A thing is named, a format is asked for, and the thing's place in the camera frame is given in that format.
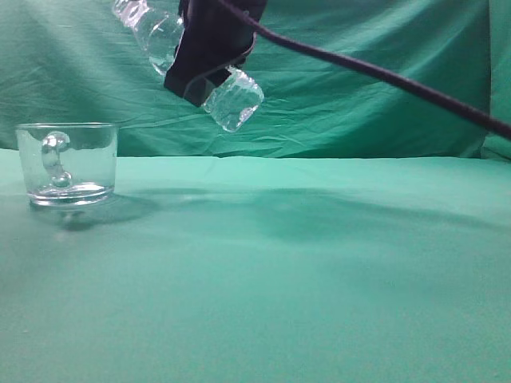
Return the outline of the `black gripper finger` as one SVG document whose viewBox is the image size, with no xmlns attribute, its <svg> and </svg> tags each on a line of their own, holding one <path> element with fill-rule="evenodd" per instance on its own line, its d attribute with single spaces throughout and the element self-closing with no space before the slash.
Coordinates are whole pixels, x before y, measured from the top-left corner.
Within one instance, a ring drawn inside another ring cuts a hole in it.
<svg viewBox="0 0 511 383">
<path fill-rule="evenodd" d="M 165 74 L 164 87 L 200 107 L 212 91 L 228 79 L 227 67 L 239 58 L 234 52 L 182 39 L 176 48 L 174 62 Z"/>
</svg>

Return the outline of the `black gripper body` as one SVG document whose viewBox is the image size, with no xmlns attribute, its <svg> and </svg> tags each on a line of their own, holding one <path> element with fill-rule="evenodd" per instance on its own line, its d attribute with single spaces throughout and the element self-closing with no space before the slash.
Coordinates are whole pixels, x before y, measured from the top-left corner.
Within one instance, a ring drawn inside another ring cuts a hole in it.
<svg viewBox="0 0 511 383">
<path fill-rule="evenodd" d="M 178 15 L 184 22 L 178 59 L 207 66 L 244 65 L 256 41 L 253 27 L 218 1 L 180 1 Z"/>
</svg>

